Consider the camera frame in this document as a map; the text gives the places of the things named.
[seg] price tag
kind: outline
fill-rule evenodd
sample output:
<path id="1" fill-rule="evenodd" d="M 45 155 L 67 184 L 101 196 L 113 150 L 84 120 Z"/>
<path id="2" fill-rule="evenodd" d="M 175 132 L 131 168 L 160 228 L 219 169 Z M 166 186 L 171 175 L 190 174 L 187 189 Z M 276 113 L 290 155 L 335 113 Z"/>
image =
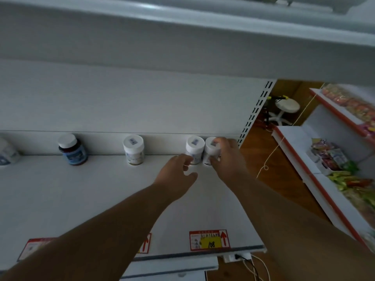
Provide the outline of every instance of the price tag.
<path id="1" fill-rule="evenodd" d="M 190 231 L 190 250 L 230 248 L 227 230 Z"/>
<path id="2" fill-rule="evenodd" d="M 148 253 L 148 249 L 150 248 L 150 242 L 151 242 L 151 233 L 149 233 L 144 240 L 143 244 L 141 245 L 141 248 L 139 249 L 138 253 Z"/>
<path id="3" fill-rule="evenodd" d="M 48 244 L 50 241 L 54 240 L 55 237 L 43 237 L 39 239 L 30 239 L 27 241 L 24 249 L 22 250 L 20 257 L 17 259 L 17 261 L 23 260 L 29 255 L 31 255 L 33 252 L 37 251 L 38 249 L 42 248 L 46 244 Z"/>

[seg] red shelf edge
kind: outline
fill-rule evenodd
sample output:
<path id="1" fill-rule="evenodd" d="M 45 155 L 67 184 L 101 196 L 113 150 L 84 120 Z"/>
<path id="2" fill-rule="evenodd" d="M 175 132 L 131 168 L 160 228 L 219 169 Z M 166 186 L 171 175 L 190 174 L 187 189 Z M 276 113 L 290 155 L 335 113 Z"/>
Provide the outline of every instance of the red shelf edge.
<path id="1" fill-rule="evenodd" d="M 279 127 L 276 127 L 274 129 L 276 133 L 280 136 L 280 138 L 284 138 L 283 142 L 285 142 L 285 145 L 289 149 L 289 151 L 293 154 L 294 158 L 298 161 L 298 163 L 301 165 L 303 170 L 307 173 L 307 175 L 312 179 L 316 187 L 319 189 L 320 193 L 324 196 L 328 204 L 332 207 L 332 209 L 335 211 L 337 216 L 339 216 L 340 220 L 343 222 L 343 224 L 348 228 L 350 233 L 354 236 L 354 238 L 359 241 L 362 245 L 364 245 L 366 248 L 367 245 L 359 235 L 359 233 L 354 229 L 354 227 L 351 225 L 351 223 L 348 221 L 348 219 L 345 217 L 345 215 L 341 212 L 340 208 L 335 204 L 335 202 L 332 200 L 332 198 L 328 195 L 326 190 L 323 188 L 323 186 L 320 184 L 320 182 L 316 179 L 316 177 L 312 174 L 312 172 L 309 170 L 309 168 L 305 165 L 305 163 L 301 160 L 300 156 L 298 156 L 297 152 L 294 150 L 294 148 L 290 145 L 288 140 L 284 137 L 284 135 L 279 130 Z"/>
<path id="2" fill-rule="evenodd" d="M 375 145 L 375 140 L 372 138 L 368 138 L 367 133 L 362 130 L 357 124 L 355 124 L 353 121 L 351 121 L 349 118 L 347 118 L 345 115 L 343 115 L 341 112 L 339 112 L 336 108 L 334 108 L 332 105 L 327 103 L 319 94 L 314 92 L 312 89 L 309 89 L 311 95 L 316 95 L 316 99 L 324 105 L 330 112 L 335 114 L 341 121 L 343 121 L 346 125 L 348 125 L 350 128 L 352 128 L 358 135 L 370 139 L 368 142 L 370 142 L 372 145 Z"/>

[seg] supplement jar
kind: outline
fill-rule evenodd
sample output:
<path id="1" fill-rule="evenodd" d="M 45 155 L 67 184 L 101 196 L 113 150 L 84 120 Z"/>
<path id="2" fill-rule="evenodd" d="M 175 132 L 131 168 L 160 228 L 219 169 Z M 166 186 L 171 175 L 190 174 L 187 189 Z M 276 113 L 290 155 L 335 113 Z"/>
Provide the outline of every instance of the supplement jar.
<path id="1" fill-rule="evenodd" d="M 59 150 L 70 165 L 82 165 L 87 161 L 87 153 L 81 141 L 73 134 L 61 136 L 57 143 Z"/>
<path id="2" fill-rule="evenodd" d="M 126 159 L 130 165 L 140 165 L 144 161 L 144 143 L 139 135 L 130 135 L 124 140 Z"/>
<path id="3" fill-rule="evenodd" d="M 0 137 L 0 166 L 14 164 L 20 157 L 17 150 L 7 140 Z"/>
<path id="4" fill-rule="evenodd" d="M 205 165 L 211 165 L 210 157 L 218 159 L 220 156 L 221 147 L 219 143 L 213 141 L 215 138 L 216 137 L 208 137 L 206 139 L 206 144 L 204 146 L 203 152 L 203 163 Z"/>
<path id="5" fill-rule="evenodd" d="M 193 157 L 191 165 L 197 165 L 201 162 L 204 144 L 204 140 L 199 136 L 192 136 L 186 141 L 185 154 Z"/>

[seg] white round stool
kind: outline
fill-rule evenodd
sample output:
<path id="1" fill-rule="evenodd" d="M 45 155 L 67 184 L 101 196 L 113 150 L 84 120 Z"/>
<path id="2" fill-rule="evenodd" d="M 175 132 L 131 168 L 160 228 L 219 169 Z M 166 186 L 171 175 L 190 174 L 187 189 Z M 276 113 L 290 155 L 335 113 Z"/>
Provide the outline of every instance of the white round stool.
<path id="1" fill-rule="evenodd" d="M 279 100 L 275 102 L 276 106 L 280 109 L 280 113 L 278 115 L 274 114 L 273 112 L 270 112 L 269 121 L 276 121 L 278 125 L 282 126 L 282 123 L 286 123 L 288 125 L 292 125 L 288 120 L 285 120 L 284 118 L 281 118 L 284 112 L 287 113 L 296 113 L 300 109 L 300 105 L 298 102 L 296 102 L 293 99 L 287 99 L 287 100 Z"/>

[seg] brown wall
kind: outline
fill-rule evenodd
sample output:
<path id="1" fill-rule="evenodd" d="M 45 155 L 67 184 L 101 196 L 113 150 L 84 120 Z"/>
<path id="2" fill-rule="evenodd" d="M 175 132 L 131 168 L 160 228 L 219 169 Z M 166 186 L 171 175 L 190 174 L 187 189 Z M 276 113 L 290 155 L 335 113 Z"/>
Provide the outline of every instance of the brown wall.
<path id="1" fill-rule="evenodd" d="M 309 92 L 310 88 L 320 88 L 322 82 L 302 82 L 302 81 L 293 81 L 293 80 L 277 80 L 275 86 L 272 89 L 271 95 L 273 96 L 282 96 L 286 95 L 291 99 L 294 99 L 300 104 L 300 110 L 297 113 L 286 113 L 283 117 L 290 122 L 294 122 L 298 116 L 301 114 L 303 109 L 312 99 L 312 95 Z M 312 113 L 312 111 L 317 107 L 319 102 L 314 99 L 306 110 L 303 112 L 299 120 L 295 125 L 301 125 L 307 117 Z M 274 101 L 269 105 L 269 111 L 274 113 L 279 113 L 279 109 L 275 106 Z"/>

